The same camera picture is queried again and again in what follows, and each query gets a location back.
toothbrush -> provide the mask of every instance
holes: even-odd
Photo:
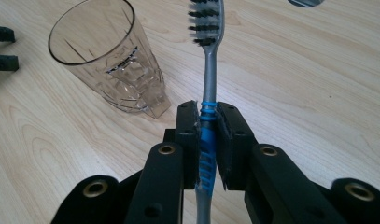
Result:
[[[195,31],[194,43],[204,49],[204,97],[201,108],[201,156],[199,182],[195,187],[197,223],[210,223],[210,209],[216,178],[215,108],[217,93],[217,50],[224,35],[222,0],[191,0],[189,29]]]

black clamp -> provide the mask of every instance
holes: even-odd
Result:
[[[217,114],[219,173],[225,189],[245,192],[253,223],[380,223],[378,189],[352,178],[325,189],[282,149],[259,144],[235,106],[218,103]],[[182,223],[184,189],[198,178],[199,138],[196,103],[186,102],[143,171],[121,182],[101,175],[81,181],[52,223]]]
[[[0,42],[15,42],[14,31],[0,26]],[[0,55],[0,71],[16,71],[19,69],[18,56]]]

toothbrush head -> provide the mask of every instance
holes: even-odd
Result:
[[[189,29],[194,43],[199,46],[217,47],[224,34],[224,6],[222,0],[191,0]]]

wood grain surface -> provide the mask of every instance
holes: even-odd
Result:
[[[0,26],[17,42],[17,72],[0,72],[0,223],[49,223],[91,175],[142,169],[176,107],[201,100],[204,54],[187,27],[189,1],[131,0],[172,106],[159,119],[121,112],[54,62],[48,37],[80,0],[0,0]],[[329,187],[354,177],[380,189],[380,0],[227,0],[218,50],[218,100],[242,112],[261,143],[283,148]],[[243,192],[216,183],[213,223],[249,223]],[[184,223],[194,223],[186,192]]]

glass rim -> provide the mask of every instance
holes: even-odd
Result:
[[[58,62],[58,63],[61,63],[63,65],[66,65],[66,66],[77,66],[77,65],[82,65],[82,64],[87,64],[87,63],[93,63],[101,58],[104,58],[106,55],[108,55],[109,53],[111,53],[114,49],[116,49],[119,45],[121,45],[125,39],[128,37],[128,35],[131,33],[132,29],[134,28],[134,23],[135,23],[135,20],[136,20],[136,16],[134,14],[134,8],[132,7],[132,5],[127,1],[127,0],[121,0],[122,2],[125,2],[129,8],[131,9],[132,13],[133,13],[133,17],[132,17],[132,21],[131,22],[131,27],[129,28],[128,32],[126,33],[126,35],[122,38],[122,40],[116,45],[114,46],[112,49],[108,50],[106,53],[102,54],[101,56],[99,57],[96,57],[92,60],[89,60],[89,61],[86,61],[84,63],[67,63],[67,62],[63,62],[61,60],[59,60],[58,58],[55,57],[55,55],[53,54],[52,52],[52,49],[50,48],[50,39],[52,37],[52,33],[53,31],[55,30],[55,27],[58,25],[58,23],[61,21],[61,19],[63,19],[68,13],[70,13],[74,8],[76,7],[79,7],[80,5],[86,3],[86,2],[90,2],[90,1],[93,1],[93,0],[85,0],[83,2],[80,2],[78,4],[76,4],[75,6],[71,7],[70,9],[68,9],[66,12],[64,12],[64,14],[55,22],[55,24],[53,25],[52,27],[52,30],[50,30],[50,33],[49,33],[49,38],[48,38],[48,50],[49,50],[49,54],[52,56],[52,58]]]

